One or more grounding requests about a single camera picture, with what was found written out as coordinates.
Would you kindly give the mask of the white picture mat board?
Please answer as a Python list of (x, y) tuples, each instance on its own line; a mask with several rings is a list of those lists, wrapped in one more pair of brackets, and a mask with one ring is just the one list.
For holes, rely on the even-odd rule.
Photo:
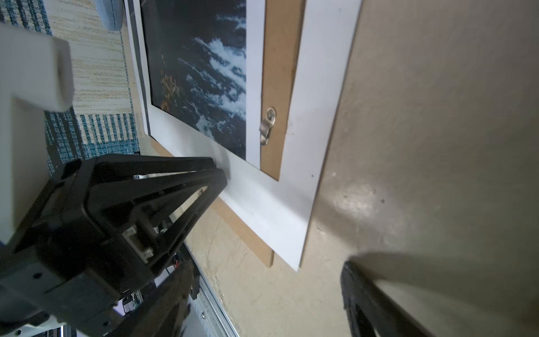
[(359, 1), (306, 4), (279, 179), (158, 108), (145, 110), (145, 129), (166, 151), (215, 160), (228, 181), (223, 202), (293, 269), (301, 264), (360, 8)]

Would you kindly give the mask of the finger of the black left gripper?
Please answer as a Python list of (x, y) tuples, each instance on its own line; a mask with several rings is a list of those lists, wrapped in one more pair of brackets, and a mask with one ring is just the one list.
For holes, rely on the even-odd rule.
[(210, 157), (155, 157), (107, 154), (95, 162), (95, 172), (110, 177), (206, 171), (217, 166)]
[(88, 213), (124, 273), (160, 274), (226, 185), (219, 168), (102, 183), (90, 190)]

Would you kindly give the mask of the waterfall bridge photo print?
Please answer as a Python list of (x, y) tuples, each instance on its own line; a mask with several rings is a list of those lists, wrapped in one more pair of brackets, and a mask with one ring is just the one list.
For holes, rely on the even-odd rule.
[(142, 1), (152, 104), (258, 166), (264, 1)]

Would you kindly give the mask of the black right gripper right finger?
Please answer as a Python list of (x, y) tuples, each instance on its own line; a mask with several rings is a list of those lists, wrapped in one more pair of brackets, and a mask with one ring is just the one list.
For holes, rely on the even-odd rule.
[(341, 271), (341, 290), (352, 336), (429, 336), (353, 261)]

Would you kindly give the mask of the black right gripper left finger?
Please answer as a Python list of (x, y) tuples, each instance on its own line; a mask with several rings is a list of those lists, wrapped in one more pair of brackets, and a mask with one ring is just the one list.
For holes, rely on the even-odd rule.
[(110, 335), (180, 336), (193, 281), (193, 262), (182, 262)]

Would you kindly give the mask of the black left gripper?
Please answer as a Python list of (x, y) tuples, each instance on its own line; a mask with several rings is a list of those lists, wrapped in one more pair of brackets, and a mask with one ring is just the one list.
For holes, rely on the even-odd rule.
[(117, 302), (149, 284), (155, 248), (134, 225), (142, 199), (140, 157), (97, 157), (61, 166), (1, 251), (1, 286), (90, 336), (116, 329)]

